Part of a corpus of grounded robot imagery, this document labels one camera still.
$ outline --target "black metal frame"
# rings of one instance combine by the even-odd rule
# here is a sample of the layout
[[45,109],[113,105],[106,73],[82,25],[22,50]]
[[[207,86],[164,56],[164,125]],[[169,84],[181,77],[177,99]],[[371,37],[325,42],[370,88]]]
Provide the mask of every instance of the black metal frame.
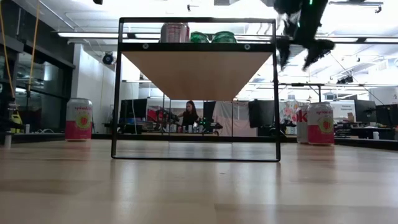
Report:
[[[139,22],[200,22],[200,23],[268,23],[272,24],[272,40],[269,44],[191,44],[191,43],[123,43],[123,28],[125,23]],[[279,162],[280,161],[280,124],[275,122],[276,136],[275,141],[275,159],[212,159],[212,158],[178,158],[178,157],[121,157],[116,155],[116,143],[121,137],[118,135],[118,111],[119,94],[121,84],[121,58],[123,51],[224,51],[224,52],[270,52],[272,53],[272,62],[274,67],[274,102],[275,102],[275,120],[279,121],[279,93],[278,93],[278,71],[276,56],[276,20],[275,19],[230,19],[230,18],[210,18],[210,17],[122,17],[119,20],[118,32],[118,52],[116,58],[116,77],[114,92],[114,113],[112,124],[112,145],[111,157],[113,159],[160,159],[160,160],[189,160],[189,161],[241,161],[241,162]]]

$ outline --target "green container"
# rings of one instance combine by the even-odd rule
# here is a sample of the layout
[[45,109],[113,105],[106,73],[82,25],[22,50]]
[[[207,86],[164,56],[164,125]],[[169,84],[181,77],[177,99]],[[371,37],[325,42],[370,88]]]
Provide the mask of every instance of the green container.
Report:
[[234,33],[230,31],[221,31],[213,36],[212,43],[236,43]]
[[210,43],[209,37],[201,32],[191,33],[191,43]]

